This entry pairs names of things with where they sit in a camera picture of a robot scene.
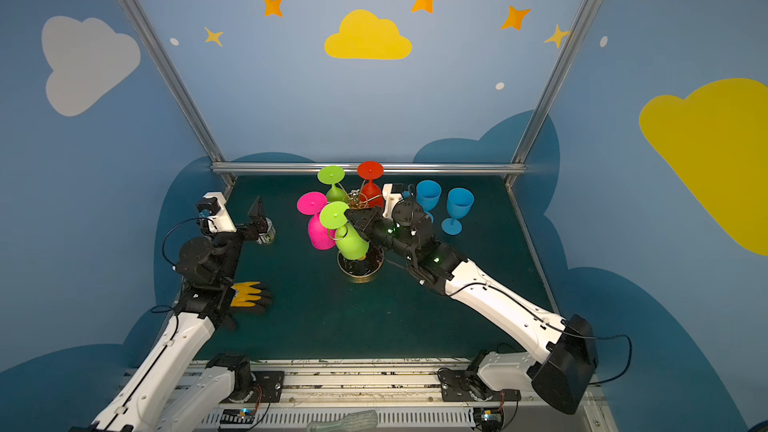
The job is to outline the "pink wine glass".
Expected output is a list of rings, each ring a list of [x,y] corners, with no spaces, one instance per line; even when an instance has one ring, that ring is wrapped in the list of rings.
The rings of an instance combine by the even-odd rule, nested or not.
[[[326,229],[320,222],[320,213],[328,204],[325,194],[321,192],[308,192],[297,201],[297,210],[309,216],[307,233],[312,246],[321,251],[335,247],[334,233]]]

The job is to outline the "blue wine glass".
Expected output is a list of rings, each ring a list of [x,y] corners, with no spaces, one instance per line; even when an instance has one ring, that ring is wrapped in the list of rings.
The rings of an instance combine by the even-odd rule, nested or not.
[[[437,206],[442,195],[442,187],[434,180],[422,180],[416,186],[416,200],[431,221],[431,211]]]
[[[463,230],[461,219],[471,210],[475,202],[475,197],[471,191],[466,188],[453,188],[447,195],[446,210],[448,218],[441,223],[444,233],[456,236]]]

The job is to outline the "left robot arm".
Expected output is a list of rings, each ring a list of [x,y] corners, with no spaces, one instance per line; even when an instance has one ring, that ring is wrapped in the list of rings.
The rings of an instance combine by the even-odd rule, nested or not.
[[[187,241],[173,269],[183,279],[165,331],[135,374],[88,425],[90,431],[193,431],[223,401],[262,400],[249,359],[219,354],[197,383],[172,400],[189,365],[220,327],[235,329],[233,313],[266,313],[273,297],[262,281],[235,279],[247,241],[273,242],[275,229],[256,199],[245,224],[235,224],[226,199],[210,192],[196,205],[201,234]]]

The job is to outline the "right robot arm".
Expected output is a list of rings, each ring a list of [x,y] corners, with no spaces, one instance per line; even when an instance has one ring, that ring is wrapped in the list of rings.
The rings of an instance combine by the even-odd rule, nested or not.
[[[412,198],[397,202],[390,213],[374,207],[346,209],[344,216],[364,241],[403,257],[424,287],[473,309],[523,347],[521,353],[489,352],[476,361],[469,372],[483,387],[533,391],[559,412],[576,413],[599,364],[586,319],[566,319],[503,286],[436,239],[431,220]]]

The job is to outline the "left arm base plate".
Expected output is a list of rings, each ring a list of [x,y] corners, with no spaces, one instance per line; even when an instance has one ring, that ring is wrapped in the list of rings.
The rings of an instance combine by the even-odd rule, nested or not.
[[[255,371],[246,379],[244,372],[234,373],[234,390],[222,400],[226,404],[277,403],[284,385],[284,371]]]

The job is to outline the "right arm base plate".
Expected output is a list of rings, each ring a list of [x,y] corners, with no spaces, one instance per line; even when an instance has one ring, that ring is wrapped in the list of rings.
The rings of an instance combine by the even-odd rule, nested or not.
[[[502,402],[519,401],[521,392],[515,389],[492,390],[476,372],[440,368],[436,372],[444,402]]]

